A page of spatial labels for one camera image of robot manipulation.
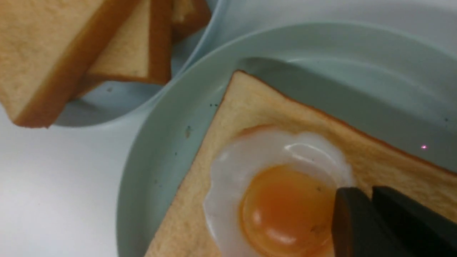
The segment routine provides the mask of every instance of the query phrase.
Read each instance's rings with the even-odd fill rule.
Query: egg yolk
[[[244,194],[241,230],[266,256],[318,256],[333,246],[335,193],[335,187],[290,166],[268,168],[254,177]]]

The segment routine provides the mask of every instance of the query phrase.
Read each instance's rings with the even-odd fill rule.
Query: egg white
[[[281,164],[290,164],[330,186],[354,185],[343,153],[319,134],[291,134],[270,127],[236,138],[213,161],[211,188],[203,203],[207,227],[222,256],[261,256],[240,229],[239,205],[257,173]]]

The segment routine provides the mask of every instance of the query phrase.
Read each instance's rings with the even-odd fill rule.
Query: fried egg
[[[224,257],[333,256],[336,189],[353,185],[351,166],[323,136],[251,129],[211,165],[207,227]]]

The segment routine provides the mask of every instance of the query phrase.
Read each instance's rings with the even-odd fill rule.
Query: bread slice stack
[[[166,84],[173,5],[194,13],[202,1],[0,1],[0,102],[8,117],[49,127],[70,99],[102,81]]]
[[[203,212],[203,200],[210,188],[210,165],[241,131],[266,124],[292,133],[311,131],[324,136],[345,154],[356,185],[367,195],[371,195],[373,185],[387,185],[457,222],[456,173],[372,138],[236,71],[146,257],[220,256]]]
[[[173,0],[172,10],[164,5],[166,2],[141,0],[88,70],[74,99],[107,80],[158,85],[170,80],[170,40],[179,43],[205,27],[211,19],[211,11],[206,0]]]

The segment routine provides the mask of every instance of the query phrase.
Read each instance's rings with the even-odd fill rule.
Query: plate
[[[207,0],[212,18],[205,29],[173,46],[172,77],[185,71],[205,53],[223,17],[226,0]],[[163,86],[138,82],[108,81],[65,106],[54,123],[64,127],[86,127],[120,118],[150,104],[160,95]]]
[[[118,199],[120,257],[146,252],[236,69],[457,171],[455,56],[368,24],[307,23],[250,34],[179,76],[137,135]]]

